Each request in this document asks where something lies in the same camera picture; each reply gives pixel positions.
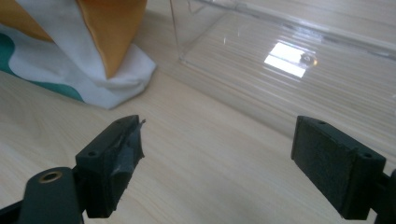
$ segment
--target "clear plastic box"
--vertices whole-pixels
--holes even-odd
[[[396,158],[396,53],[378,34],[234,0],[171,6],[180,60],[205,80],[192,86],[289,136],[310,116]]]

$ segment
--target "light wood surface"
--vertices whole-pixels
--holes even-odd
[[[22,198],[32,175],[74,166],[75,155],[113,120],[138,114],[147,120],[146,158],[112,217],[86,223],[374,222],[373,212],[367,221],[340,218],[290,159],[290,136],[184,84],[202,80],[177,60],[173,32],[169,3],[148,1],[135,42],[159,68],[146,91],[113,110],[0,73],[1,207]]]

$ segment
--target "cloth bag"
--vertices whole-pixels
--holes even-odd
[[[0,70],[104,108],[148,85],[156,65],[131,44],[147,0],[0,2]]]

